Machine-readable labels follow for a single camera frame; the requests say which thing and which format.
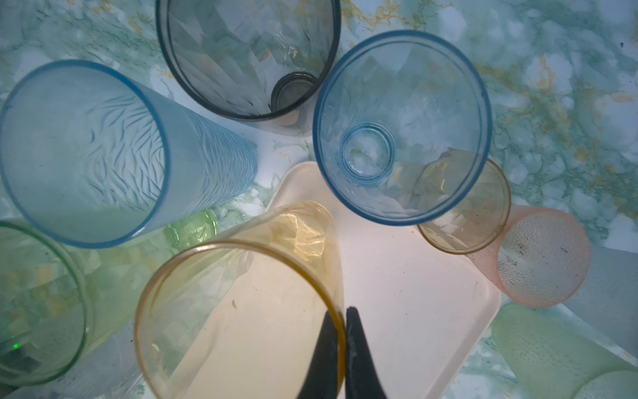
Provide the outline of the amber tall glass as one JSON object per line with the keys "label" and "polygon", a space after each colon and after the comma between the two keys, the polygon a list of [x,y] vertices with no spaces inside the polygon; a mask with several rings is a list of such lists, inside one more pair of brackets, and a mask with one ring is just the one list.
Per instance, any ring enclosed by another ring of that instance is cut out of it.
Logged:
{"label": "amber tall glass", "polygon": [[325,313],[346,374],[335,221],[314,201],[280,206],[167,261],[141,295],[136,356],[158,398],[297,398]]}

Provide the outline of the blue clear faceted glass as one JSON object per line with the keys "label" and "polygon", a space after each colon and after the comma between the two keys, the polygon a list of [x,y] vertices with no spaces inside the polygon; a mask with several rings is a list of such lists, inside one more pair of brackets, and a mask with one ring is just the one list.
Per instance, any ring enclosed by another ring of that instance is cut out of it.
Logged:
{"label": "blue clear faceted glass", "polygon": [[485,84],[456,46],[430,33],[367,38],[329,72],[312,139],[332,192],[391,226],[457,206],[486,164],[493,118]]}

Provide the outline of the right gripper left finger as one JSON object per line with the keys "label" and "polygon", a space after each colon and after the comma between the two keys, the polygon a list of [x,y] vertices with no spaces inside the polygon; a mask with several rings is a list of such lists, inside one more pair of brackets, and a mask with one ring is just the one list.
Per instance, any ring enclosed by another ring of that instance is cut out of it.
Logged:
{"label": "right gripper left finger", "polygon": [[326,312],[307,377],[297,398],[336,399],[337,360],[337,329],[329,312]]}

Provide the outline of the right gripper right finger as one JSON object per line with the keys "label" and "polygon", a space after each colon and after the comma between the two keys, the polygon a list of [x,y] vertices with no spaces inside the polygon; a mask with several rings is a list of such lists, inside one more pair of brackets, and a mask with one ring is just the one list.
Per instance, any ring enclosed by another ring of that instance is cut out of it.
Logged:
{"label": "right gripper right finger", "polygon": [[346,399],[387,399],[377,376],[361,317],[347,309]]}

